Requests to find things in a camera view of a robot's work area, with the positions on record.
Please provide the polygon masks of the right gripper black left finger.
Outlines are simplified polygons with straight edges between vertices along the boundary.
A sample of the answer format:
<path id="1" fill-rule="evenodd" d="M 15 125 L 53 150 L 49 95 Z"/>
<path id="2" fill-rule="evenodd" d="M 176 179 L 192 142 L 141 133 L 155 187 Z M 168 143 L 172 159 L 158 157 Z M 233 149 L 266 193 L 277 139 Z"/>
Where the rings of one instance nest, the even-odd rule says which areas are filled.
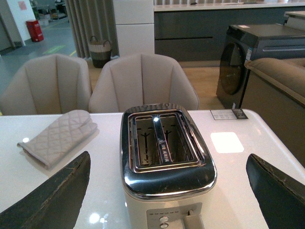
<path id="1" fill-rule="evenodd" d="M 1 212 L 2 229 L 72 229 L 90 178 L 87 151 L 51 176 L 23 199 Z"/>

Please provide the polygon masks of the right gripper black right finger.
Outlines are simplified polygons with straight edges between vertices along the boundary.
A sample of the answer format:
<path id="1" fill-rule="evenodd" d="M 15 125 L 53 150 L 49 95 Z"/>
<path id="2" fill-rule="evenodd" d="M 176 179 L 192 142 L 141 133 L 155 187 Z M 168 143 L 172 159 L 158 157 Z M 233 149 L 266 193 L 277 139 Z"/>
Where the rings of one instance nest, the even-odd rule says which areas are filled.
<path id="1" fill-rule="evenodd" d="M 251 189 L 270 229 L 305 227 L 305 186 L 255 154 L 246 162 Z"/>

